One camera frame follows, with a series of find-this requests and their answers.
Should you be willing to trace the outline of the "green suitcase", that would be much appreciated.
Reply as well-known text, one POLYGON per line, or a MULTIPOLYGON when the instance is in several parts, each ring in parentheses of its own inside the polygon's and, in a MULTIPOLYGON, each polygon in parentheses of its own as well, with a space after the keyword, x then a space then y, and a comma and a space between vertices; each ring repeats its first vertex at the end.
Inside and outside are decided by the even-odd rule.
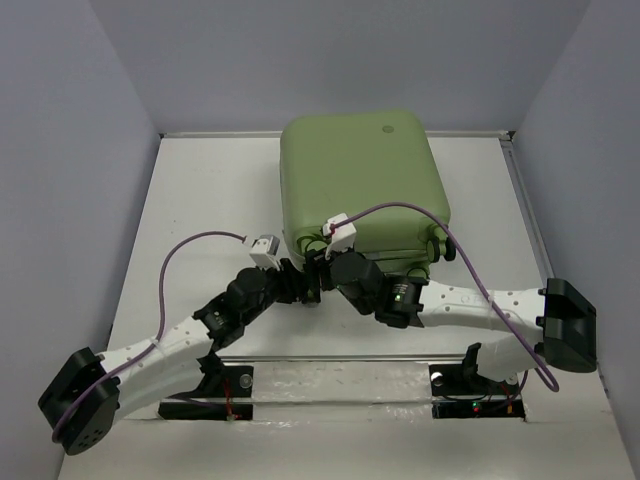
POLYGON ((339 214, 378 211, 355 222, 354 247, 385 273, 427 271, 452 261, 444 232, 450 205, 425 129, 406 110, 314 115, 280 137, 283 234, 291 261, 325 245, 321 229, 339 214))

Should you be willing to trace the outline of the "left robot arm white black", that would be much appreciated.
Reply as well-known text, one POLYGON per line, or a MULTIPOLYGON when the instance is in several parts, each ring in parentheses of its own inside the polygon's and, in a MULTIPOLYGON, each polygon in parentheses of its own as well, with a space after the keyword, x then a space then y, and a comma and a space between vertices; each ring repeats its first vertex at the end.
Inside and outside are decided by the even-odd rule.
POLYGON ((314 303, 316 272, 289 260, 241 270, 226 290, 166 332, 117 350, 80 349, 66 360, 38 401, 52 440, 69 455, 92 448, 116 422, 164 397, 215 392, 218 351, 275 303, 314 303))

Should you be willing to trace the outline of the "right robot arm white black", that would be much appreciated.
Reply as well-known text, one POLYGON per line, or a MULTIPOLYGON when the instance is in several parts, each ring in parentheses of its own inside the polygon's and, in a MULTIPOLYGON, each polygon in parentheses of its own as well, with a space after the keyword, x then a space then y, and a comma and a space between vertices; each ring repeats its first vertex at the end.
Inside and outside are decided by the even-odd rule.
POLYGON ((354 250, 307 253, 303 270, 313 299, 338 290, 361 315, 397 329, 465 327, 503 333, 494 341, 474 341, 460 365, 470 391, 549 368, 592 373, 597 368, 597 313, 570 282, 548 279, 545 287, 477 291, 434 280, 385 274, 354 250))

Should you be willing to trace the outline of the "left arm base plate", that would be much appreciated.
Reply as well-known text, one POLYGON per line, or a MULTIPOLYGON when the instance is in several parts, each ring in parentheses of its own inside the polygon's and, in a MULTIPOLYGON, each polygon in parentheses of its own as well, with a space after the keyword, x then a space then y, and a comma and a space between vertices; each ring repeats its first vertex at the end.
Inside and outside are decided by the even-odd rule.
POLYGON ((160 402, 157 414, 176 421, 251 421, 254 367, 223 365, 206 376, 195 390, 160 402))

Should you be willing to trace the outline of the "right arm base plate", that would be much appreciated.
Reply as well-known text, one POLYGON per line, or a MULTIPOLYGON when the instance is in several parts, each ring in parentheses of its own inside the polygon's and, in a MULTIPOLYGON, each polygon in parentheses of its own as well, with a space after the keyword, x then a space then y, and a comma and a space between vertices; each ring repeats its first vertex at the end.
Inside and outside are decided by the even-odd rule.
POLYGON ((467 379, 459 364, 429 366, 432 417, 445 419, 525 419, 522 385, 467 379))

